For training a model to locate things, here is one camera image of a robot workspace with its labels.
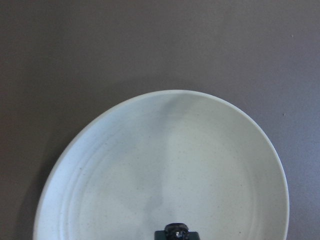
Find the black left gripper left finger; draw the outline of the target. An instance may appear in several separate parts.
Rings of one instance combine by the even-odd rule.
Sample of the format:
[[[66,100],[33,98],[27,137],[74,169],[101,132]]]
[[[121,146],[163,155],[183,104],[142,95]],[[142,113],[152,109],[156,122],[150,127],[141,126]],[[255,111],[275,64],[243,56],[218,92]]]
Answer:
[[[154,240],[167,240],[166,232],[164,230],[155,231]]]

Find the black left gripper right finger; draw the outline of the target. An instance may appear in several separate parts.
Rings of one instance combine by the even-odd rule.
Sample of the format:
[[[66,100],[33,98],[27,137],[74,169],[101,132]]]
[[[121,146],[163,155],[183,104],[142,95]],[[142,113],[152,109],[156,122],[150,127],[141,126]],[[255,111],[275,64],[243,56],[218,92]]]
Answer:
[[[186,235],[187,240],[200,240],[200,235],[196,231],[189,231]]]

